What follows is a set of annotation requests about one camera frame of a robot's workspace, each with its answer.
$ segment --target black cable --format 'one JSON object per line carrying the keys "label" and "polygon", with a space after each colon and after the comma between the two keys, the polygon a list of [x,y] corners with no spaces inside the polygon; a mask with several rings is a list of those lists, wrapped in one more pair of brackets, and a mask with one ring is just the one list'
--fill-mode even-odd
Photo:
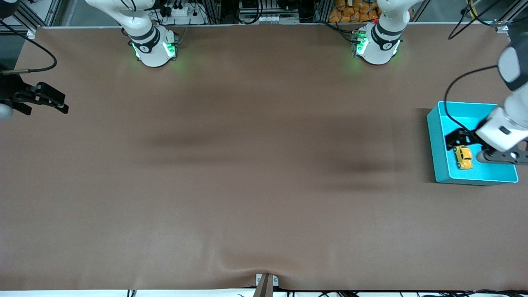
{"label": "black cable", "polygon": [[469,11],[469,7],[471,6],[471,4],[469,3],[468,1],[468,4],[466,6],[466,10],[464,11],[464,14],[462,15],[462,17],[460,18],[460,21],[458,21],[458,24],[453,28],[453,30],[451,31],[451,33],[449,34],[449,36],[447,37],[448,40],[451,40],[453,38],[455,38],[458,34],[460,34],[462,31],[464,31],[466,28],[469,27],[469,25],[473,24],[474,21],[476,21],[478,18],[480,18],[483,14],[485,14],[486,12],[488,12],[490,9],[492,9],[495,5],[497,5],[500,1],[502,0],[497,0],[495,1],[492,5],[490,5],[488,8],[486,8],[485,10],[483,10],[479,15],[475,16],[474,19],[472,19],[469,23],[467,23],[464,27],[462,27],[462,29],[460,29],[458,32],[455,33],[455,31],[457,30],[457,28],[460,26],[460,24],[462,24],[462,20],[464,19],[464,17],[466,16],[467,12]]}
{"label": "black cable", "polygon": [[53,68],[55,68],[55,66],[57,66],[57,58],[55,58],[55,56],[49,50],[47,50],[45,47],[43,47],[40,44],[36,43],[35,41],[29,39],[27,36],[18,33],[15,29],[11,28],[11,26],[9,26],[8,24],[4,23],[3,19],[0,21],[0,24],[2,24],[2,26],[6,27],[9,31],[11,31],[11,32],[15,33],[16,35],[22,37],[23,39],[33,43],[38,48],[40,48],[41,50],[45,51],[53,59],[53,64],[51,64],[50,66],[44,67],[44,68],[38,68],[38,69],[28,69],[27,73],[47,71],[47,70],[53,69]]}
{"label": "black cable", "polygon": [[216,18],[216,17],[214,17],[214,16],[211,16],[209,13],[207,13],[207,11],[205,11],[205,9],[202,8],[201,5],[198,5],[198,7],[199,7],[200,10],[201,10],[203,13],[205,13],[205,15],[207,15],[209,18],[212,18],[212,19],[215,20],[215,21],[222,21],[221,18]]}
{"label": "black cable", "polygon": [[518,22],[522,22],[522,21],[524,21],[524,20],[527,19],[527,18],[528,18],[528,15],[525,16],[525,17],[522,17],[522,18],[520,18],[520,19],[518,19],[518,20],[513,20],[513,21],[512,21],[512,24],[515,24],[515,23],[518,23]]}
{"label": "black cable", "polygon": [[133,11],[133,12],[136,12],[137,11],[137,8],[136,8],[136,3],[134,2],[134,0],[130,0],[132,2],[132,5],[134,6],[134,9],[130,8],[130,6],[128,6],[125,1],[121,0],[121,3],[123,3],[123,5],[125,7],[127,7],[128,10],[130,11]]}
{"label": "black cable", "polygon": [[472,291],[469,293],[462,293],[461,295],[459,295],[458,293],[454,293],[454,295],[456,295],[457,297],[468,297],[470,295],[478,294],[478,293],[500,294],[500,295],[506,295],[508,297],[515,297],[515,295],[511,294],[509,291],[494,291],[494,290],[488,290],[488,289]]}
{"label": "black cable", "polygon": [[455,124],[459,125],[462,129],[464,129],[466,132],[468,133],[471,133],[471,130],[469,130],[466,126],[464,126],[461,122],[455,120],[455,118],[453,118],[450,114],[449,114],[449,111],[447,110],[447,95],[449,94],[449,91],[451,90],[451,88],[456,84],[456,82],[458,82],[460,79],[468,76],[468,75],[472,75],[474,73],[477,73],[477,72],[481,72],[481,71],[484,71],[484,70],[488,70],[488,69],[493,69],[493,68],[497,68],[498,65],[492,65],[492,66],[487,66],[487,67],[482,67],[482,68],[479,68],[479,69],[475,69],[475,70],[472,70],[470,72],[466,72],[464,73],[463,75],[455,78],[455,80],[453,80],[450,84],[449,84],[449,87],[447,87],[446,89],[446,93],[444,94],[444,109],[446,111],[446,115],[447,117],[453,121]]}
{"label": "black cable", "polygon": [[482,25],[486,25],[486,26],[490,26],[490,27],[493,27],[493,24],[488,24],[488,23],[485,23],[483,21],[481,21],[478,17],[477,17],[477,12],[474,10],[473,6],[471,5],[471,0],[468,0],[467,2],[467,7],[469,8],[469,11],[471,11],[471,14],[473,15],[473,17]]}
{"label": "black cable", "polygon": [[334,30],[334,31],[337,31],[337,32],[341,31],[341,32],[343,32],[343,33],[352,33],[352,31],[350,31],[350,30],[339,30],[338,28],[336,28],[336,27],[330,25],[330,23],[325,22],[325,21],[315,21],[314,23],[325,24],[328,28],[330,28],[330,29],[332,29],[332,30]]}
{"label": "black cable", "polygon": [[161,22],[161,20],[159,19],[158,11],[157,11],[157,10],[154,10],[154,13],[156,14],[156,21],[158,22],[159,25],[161,25],[162,22]]}
{"label": "black cable", "polygon": [[357,43],[356,41],[346,37],[345,34],[343,33],[343,31],[341,31],[341,29],[339,28],[339,25],[337,23],[335,23],[335,26],[336,26],[337,31],[339,32],[339,34],[341,34],[341,37],[343,37],[346,41],[352,42],[352,43]]}
{"label": "black cable", "polygon": [[237,20],[239,23],[242,23],[242,24],[245,24],[245,25],[251,25],[253,23],[255,23],[256,21],[258,21],[260,19],[260,17],[262,16],[263,12],[264,12],[264,3],[262,2],[262,0],[259,0],[259,3],[260,3],[260,14],[259,14],[259,6],[257,5],[257,15],[255,16],[255,19],[249,23],[246,23],[244,21],[242,21],[238,16],[237,16],[237,9],[235,8],[235,4],[238,2],[238,0],[233,0],[233,2],[231,3],[231,9],[233,10],[233,18],[235,20]]}

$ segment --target toy car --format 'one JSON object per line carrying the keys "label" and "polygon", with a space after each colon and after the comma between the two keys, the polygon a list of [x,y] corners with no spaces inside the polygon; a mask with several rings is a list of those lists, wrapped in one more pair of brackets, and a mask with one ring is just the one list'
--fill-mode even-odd
{"label": "toy car", "polygon": [[473,168],[473,154],[467,146],[455,146],[455,156],[457,158],[457,165],[459,169],[469,170]]}

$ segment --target teal bin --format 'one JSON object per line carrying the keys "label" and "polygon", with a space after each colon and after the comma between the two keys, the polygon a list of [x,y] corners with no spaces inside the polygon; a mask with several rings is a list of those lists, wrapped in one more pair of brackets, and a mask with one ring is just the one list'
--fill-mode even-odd
{"label": "teal bin", "polygon": [[[497,106],[496,104],[447,102],[452,117],[469,129],[477,124]],[[441,183],[473,185],[497,185],[519,181],[517,169],[513,164],[493,164],[478,162],[476,156],[481,151],[480,144],[468,145],[473,153],[473,168],[461,170],[457,166],[455,152],[446,150],[445,136],[460,128],[447,116],[444,102],[440,101],[427,115],[429,138],[431,140],[432,159],[435,166],[435,178]]]}

